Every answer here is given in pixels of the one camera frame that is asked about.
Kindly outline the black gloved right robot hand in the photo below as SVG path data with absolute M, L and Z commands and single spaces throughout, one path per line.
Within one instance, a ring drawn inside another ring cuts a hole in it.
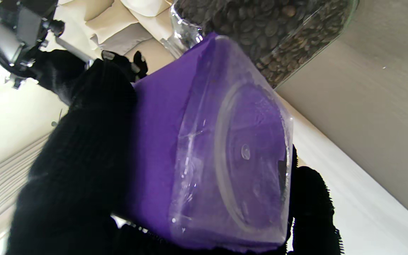
M 65 50 L 41 52 L 32 69 L 40 86 L 72 108 L 131 102 L 135 98 L 132 84 L 148 72 L 141 52 L 129 60 L 107 50 L 91 65 Z

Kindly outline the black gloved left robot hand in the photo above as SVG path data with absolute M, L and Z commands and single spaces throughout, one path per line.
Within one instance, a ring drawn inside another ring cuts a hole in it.
M 112 218 L 127 183 L 136 101 L 135 94 L 114 106 L 69 107 L 18 194 L 7 255 L 235 254 L 183 249 Z

